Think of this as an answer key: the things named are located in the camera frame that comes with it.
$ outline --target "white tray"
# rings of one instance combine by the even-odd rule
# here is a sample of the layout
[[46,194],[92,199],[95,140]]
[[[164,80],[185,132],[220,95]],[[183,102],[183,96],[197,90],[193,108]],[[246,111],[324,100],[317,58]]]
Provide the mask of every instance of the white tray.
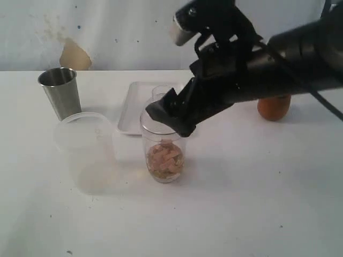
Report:
[[122,134],[141,135],[139,117],[145,103],[152,97],[152,90],[161,85],[173,87],[179,93],[183,85],[176,82],[133,82],[122,107],[117,129]]

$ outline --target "clear plastic container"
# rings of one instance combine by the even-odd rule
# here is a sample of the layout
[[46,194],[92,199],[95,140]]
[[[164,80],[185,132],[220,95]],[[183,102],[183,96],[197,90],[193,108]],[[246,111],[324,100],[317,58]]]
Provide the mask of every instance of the clear plastic container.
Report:
[[[170,89],[168,86],[153,89],[147,105],[161,99]],[[184,166],[185,139],[170,127],[154,121],[145,109],[140,116],[140,128],[146,165],[152,177],[161,183],[177,179]]]
[[76,186],[89,194],[103,192],[115,171],[110,121],[94,112],[75,114],[56,126],[54,139]]

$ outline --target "clear glass jar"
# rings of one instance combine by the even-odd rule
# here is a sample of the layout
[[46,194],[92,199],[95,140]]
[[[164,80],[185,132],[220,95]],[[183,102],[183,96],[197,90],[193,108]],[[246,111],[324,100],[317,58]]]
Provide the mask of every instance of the clear glass jar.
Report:
[[[152,91],[152,98],[147,105],[161,99],[171,88],[158,86]],[[177,179],[183,170],[186,141],[170,127],[154,121],[142,111],[140,128],[146,165],[152,177],[161,183]]]

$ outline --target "metal cup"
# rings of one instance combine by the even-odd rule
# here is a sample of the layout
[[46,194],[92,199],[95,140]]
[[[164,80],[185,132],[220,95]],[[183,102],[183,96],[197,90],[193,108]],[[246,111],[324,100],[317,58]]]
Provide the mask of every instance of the metal cup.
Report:
[[59,120],[81,112],[76,71],[55,68],[42,73],[38,83],[43,86]]

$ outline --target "table surface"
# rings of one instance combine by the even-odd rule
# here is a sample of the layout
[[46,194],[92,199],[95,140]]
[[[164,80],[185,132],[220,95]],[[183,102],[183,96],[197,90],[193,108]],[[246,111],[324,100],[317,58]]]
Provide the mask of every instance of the table surface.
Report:
[[[115,132],[120,167],[100,195],[78,190],[36,80],[0,72],[0,256],[341,256],[343,123],[310,95],[281,122],[240,103],[198,125],[183,176],[159,184],[140,137]],[[84,111],[115,129],[133,81],[185,83],[189,71],[87,71]],[[343,91],[324,92],[343,110]]]

